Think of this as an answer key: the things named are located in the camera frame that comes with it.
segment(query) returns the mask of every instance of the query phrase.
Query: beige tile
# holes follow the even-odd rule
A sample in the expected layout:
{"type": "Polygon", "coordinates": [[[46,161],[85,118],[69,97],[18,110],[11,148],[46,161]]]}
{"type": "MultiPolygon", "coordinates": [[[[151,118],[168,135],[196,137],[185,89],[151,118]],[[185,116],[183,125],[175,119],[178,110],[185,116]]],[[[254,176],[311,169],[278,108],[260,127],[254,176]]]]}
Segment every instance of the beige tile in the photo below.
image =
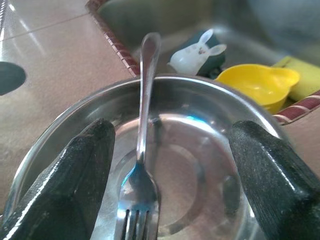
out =
{"type": "Polygon", "coordinates": [[[299,156],[320,177],[320,107],[284,126],[299,156]]]}
{"type": "Polygon", "coordinates": [[[87,0],[9,0],[4,39],[84,15],[87,0]]]}
{"type": "Polygon", "coordinates": [[[0,45],[1,61],[22,66],[26,82],[0,96],[0,213],[32,144],[66,108],[131,75],[85,15],[0,45]]]}

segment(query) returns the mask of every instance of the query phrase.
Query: rabbit ear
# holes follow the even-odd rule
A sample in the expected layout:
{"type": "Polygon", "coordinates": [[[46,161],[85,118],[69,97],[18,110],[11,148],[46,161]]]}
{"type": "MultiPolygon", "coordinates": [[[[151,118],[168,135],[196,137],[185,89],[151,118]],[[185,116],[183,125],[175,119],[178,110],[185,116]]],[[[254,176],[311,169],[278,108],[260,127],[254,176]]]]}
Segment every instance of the rabbit ear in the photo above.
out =
{"type": "Polygon", "coordinates": [[[212,37],[213,34],[213,29],[209,29],[208,31],[204,32],[199,39],[199,43],[205,44],[212,37]]]}
{"type": "Polygon", "coordinates": [[[227,45],[225,44],[215,45],[209,49],[209,55],[216,56],[216,55],[222,54],[226,49],[227,49],[227,45]]]}

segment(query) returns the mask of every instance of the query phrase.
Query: yellow sponge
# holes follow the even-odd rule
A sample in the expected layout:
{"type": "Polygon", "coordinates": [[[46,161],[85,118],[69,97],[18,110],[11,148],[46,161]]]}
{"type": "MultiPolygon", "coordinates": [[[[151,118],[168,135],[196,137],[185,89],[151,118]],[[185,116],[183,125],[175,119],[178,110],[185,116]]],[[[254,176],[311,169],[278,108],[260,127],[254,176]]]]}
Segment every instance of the yellow sponge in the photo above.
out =
{"type": "Polygon", "coordinates": [[[299,101],[320,89],[320,67],[301,61],[292,56],[286,56],[274,67],[296,70],[300,74],[300,81],[291,89],[289,97],[299,101]]]}

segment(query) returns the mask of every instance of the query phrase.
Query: red tile edge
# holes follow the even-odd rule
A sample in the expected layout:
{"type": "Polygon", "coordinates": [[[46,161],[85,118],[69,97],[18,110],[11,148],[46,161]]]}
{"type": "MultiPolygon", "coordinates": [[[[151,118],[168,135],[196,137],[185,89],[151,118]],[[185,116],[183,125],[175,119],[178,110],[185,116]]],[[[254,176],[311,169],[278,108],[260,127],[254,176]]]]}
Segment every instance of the red tile edge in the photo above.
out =
{"type": "Polygon", "coordinates": [[[320,90],[281,110],[274,117],[281,125],[287,125],[308,115],[318,107],[320,107],[320,90]]]}
{"type": "Polygon", "coordinates": [[[102,30],[104,37],[107,39],[109,44],[117,56],[121,59],[125,67],[131,73],[133,77],[140,75],[140,66],[137,61],[131,56],[127,48],[116,38],[110,28],[107,26],[105,21],[98,14],[98,9],[108,0],[89,0],[85,5],[89,10],[89,13],[93,16],[95,23],[102,30]]]}

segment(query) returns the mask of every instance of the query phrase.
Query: fork handle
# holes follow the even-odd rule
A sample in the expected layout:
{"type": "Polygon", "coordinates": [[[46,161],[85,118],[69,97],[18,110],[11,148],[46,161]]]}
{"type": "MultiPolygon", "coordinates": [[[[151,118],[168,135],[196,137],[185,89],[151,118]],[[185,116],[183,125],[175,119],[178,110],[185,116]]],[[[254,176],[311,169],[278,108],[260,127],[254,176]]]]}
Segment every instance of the fork handle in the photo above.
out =
{"type": "Polygon", "coordinates": [[[136,159],[140,164],[145,162],[149,105],[160,47],[161,37],[157,32],[148,33],[141,45],[140,109],[136,146],[136,159]]]}

